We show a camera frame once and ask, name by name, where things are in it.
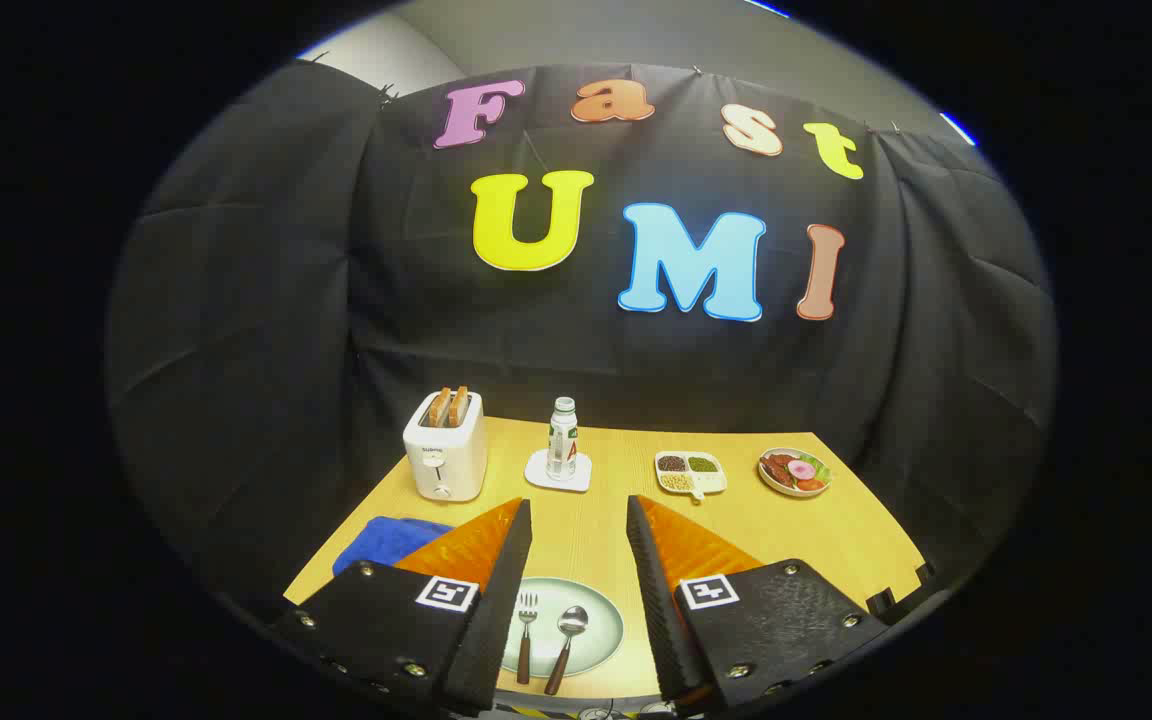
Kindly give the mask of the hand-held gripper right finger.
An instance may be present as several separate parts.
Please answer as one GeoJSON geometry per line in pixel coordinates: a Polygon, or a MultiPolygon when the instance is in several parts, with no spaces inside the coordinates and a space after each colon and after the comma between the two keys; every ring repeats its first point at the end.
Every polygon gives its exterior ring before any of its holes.
{"type": "Polygon", "coordinates": [[[628,497],[626,536],[660,697],[679,714],[755,714],[890,630],[809,562],[745,559],[646,497],[628,497]]]}

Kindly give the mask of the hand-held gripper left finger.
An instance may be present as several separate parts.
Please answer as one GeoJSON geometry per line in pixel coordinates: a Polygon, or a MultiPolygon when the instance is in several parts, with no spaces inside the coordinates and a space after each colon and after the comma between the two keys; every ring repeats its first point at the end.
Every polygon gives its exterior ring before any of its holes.
{"type": "Polygon", "coordinates": [[[271,626],[279,644],[397,717],[494,706],[532,541],[513,498],[397,564],[356,562],[271,626]]]}

